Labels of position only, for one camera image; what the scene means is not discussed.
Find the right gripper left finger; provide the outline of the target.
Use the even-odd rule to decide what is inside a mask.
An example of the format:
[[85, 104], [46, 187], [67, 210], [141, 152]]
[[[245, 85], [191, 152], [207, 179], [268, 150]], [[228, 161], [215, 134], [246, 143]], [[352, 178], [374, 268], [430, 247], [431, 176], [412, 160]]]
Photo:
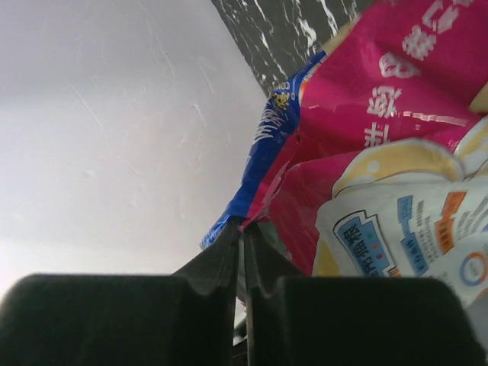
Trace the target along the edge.
[[3, 365], [229, 365], [239, 231], [171, 275], [31, 274], [1, 302]]

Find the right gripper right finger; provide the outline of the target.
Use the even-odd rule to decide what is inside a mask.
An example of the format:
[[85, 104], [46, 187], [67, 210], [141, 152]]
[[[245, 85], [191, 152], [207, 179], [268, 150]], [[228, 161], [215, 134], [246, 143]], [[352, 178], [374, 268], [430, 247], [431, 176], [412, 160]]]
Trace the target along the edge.
[[424, 278], [309, 278], [243, 234], [251, 365], [485, 365], [460, 301]]

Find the pink blue pet food bag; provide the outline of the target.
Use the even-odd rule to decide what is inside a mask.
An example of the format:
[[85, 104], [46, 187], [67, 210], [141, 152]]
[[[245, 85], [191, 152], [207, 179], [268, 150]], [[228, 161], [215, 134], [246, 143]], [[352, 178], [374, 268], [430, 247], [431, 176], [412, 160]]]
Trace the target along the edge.
[[262, 223], [307, 275], [487, 293], [487, 3], [379, 1], [271, 93], [202, 240]]

